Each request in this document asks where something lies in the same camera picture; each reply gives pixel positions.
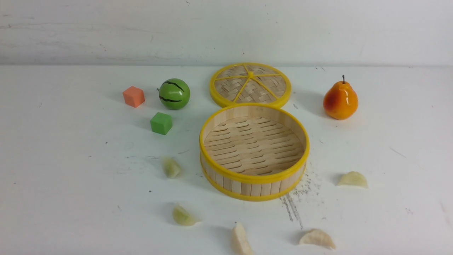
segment white tabletop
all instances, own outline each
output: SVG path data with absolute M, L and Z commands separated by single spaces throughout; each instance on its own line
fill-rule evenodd
M 202 174 L 198 135 L 220 109 L 208 91 L 218 69 L 0 66 L 0 254 L 227 255 L 235 221 L 257 255 L 331 254 L 296 245 L 312 228 L 336 254 L 452 254 L 452 68 L 280 67 L 294 92 L 283 109 L 311 151 L 299 185 L 267 202 L 223 195 Z M 343 74 L 359 109 L 336 121 L 322 98 Z M 191 88 L 178 111 L 156 90 L 173 77 Z M 138 108 L 122 97 L 132 85 L 145 91 Z M 173 116 L 166 136 L 151 132 L 157 112 Z M 184 173 L 167 179 L 162 156 Z M 349 171 L 370 188 L 335 186 Z M 202 222 L 176 225 L 174 202 Z

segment green ball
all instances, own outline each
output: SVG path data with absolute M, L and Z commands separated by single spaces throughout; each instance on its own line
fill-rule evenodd
M 168 79 L 160 86 L 159 98 L 168 109 L 179 110 L 189 102 L 189 86 L 183 80 Z

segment bamboo steamer basket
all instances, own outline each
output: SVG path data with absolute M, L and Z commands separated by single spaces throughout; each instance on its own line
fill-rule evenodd
M 218 70 L 211 78 L 212 99 L 221 107 L 237 103 L 263 103 L 282 107 L 291 95 L 285 74 L 264 64 L 238 63 Z
M 220 192 L 246 201 L 290 192 L 304 175 L 309 148 L 296 118 L 259 103 L 225 107 L 200 132 L 204 176 Z

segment black stripe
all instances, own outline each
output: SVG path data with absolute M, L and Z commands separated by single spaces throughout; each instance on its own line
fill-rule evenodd
M 163 84 L 165 84 L 165 83 L 168 83 L 168 84 L 171 84 L 171 85 L 175 85 L 175 86 L 178 87 L 180 90 L 184 91 L 184 89 L 183 89 L 182 87 L 180 87 L 179 85 L 177 85 L 176 83 L 166 81 L 166 82 L 164 82 Z
M 160 99 L 166 101 L 166 102 L 172 102 L 172 103 L 177 103 L 177 102 L 180 102 L 181 100 L 171 100 L 171 99 L 166 99 L 166 98 L 163 98 L 161 96 L 159 96 Z

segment green cube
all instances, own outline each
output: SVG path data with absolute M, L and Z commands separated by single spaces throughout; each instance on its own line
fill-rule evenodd
M 173 126 L 171 116 L 165 113 L 156 113 L 151 119 L 151 130 L 166 135 Z

